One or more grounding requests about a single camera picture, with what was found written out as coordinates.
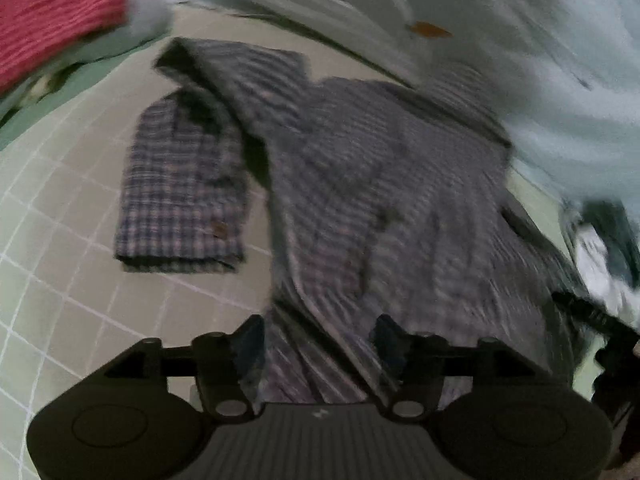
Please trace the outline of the red striped garment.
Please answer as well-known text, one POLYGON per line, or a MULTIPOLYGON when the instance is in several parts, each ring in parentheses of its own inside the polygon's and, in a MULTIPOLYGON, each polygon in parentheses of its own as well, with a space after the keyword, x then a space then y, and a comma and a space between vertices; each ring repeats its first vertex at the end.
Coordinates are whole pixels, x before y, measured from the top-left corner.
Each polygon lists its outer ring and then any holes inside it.
POLYGON ((94 32, 122 24, 127 0, 1 0, 1 90, 94 32))

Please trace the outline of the dark plaid button shirt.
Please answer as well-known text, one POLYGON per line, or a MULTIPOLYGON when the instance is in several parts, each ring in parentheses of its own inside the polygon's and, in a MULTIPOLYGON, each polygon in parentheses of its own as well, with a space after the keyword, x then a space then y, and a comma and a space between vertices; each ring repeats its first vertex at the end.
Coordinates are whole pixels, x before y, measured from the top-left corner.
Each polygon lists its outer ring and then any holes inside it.
POLYGON ((572 383, 587 337, 550 297, 582 284, 506 188, 510 143, 476 70, 444 65, 419 91, 312 81, 298 53, 188 38, 155 67, 176 90, 140 118, 115 255, 235 268, 257 148, 273 235, 262 400, 386 400, 397 380, 370 338, 384 313, 456 346, 496 338, 572 383))

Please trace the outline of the green grid bed sheet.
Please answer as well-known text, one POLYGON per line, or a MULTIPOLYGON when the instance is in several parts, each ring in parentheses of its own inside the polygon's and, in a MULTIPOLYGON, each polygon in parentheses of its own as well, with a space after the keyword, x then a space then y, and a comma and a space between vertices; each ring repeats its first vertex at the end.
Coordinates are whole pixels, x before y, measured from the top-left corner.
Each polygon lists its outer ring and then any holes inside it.
POLYGON ((32 415, 137 341, 180 347, 265 307, 267 194, 250 185, 238 272, 127 272, 113 255, 119 187, 140 114, 172 85, 156 42, 81 67, 23 117, 1 153, 1 474, 31 479, 32 415))

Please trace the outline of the white garment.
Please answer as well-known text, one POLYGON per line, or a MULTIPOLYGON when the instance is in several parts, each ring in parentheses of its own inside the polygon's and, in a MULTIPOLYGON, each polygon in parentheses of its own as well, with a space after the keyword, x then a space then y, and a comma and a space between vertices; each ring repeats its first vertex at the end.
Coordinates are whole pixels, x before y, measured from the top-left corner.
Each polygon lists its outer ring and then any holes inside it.
POLYGON ((639 289, 608 270, 608 248, 590 224, 577 229, 573 257, 590 297, 603 304, 609 315, 638 330, 639 289))

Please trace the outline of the light blue carrot-print quilt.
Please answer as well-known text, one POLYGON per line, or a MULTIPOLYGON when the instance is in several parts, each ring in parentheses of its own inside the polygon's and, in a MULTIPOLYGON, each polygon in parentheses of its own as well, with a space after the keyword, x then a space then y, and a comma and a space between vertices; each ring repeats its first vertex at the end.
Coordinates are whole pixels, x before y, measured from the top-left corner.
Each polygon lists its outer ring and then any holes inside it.
POLYGON ((639 212, 639 0, 168 0, 272 14, 407 84, 453 58, 498 88, 516 168, 639 212))

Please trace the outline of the dark teal garment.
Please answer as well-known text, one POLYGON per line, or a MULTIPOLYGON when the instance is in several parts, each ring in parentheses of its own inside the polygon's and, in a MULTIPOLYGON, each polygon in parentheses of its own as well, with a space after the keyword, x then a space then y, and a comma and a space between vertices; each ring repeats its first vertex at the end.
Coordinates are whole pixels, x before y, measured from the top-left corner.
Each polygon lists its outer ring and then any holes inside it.
POLYGON ((639 286, 639 228, 627 217, 619 200, 587 200, 564 203, 561 231, 572 258, 577 257, 579 242, 587 243, 587 230, 596 233, 601 243, 608 274, 631 288, 639 286))

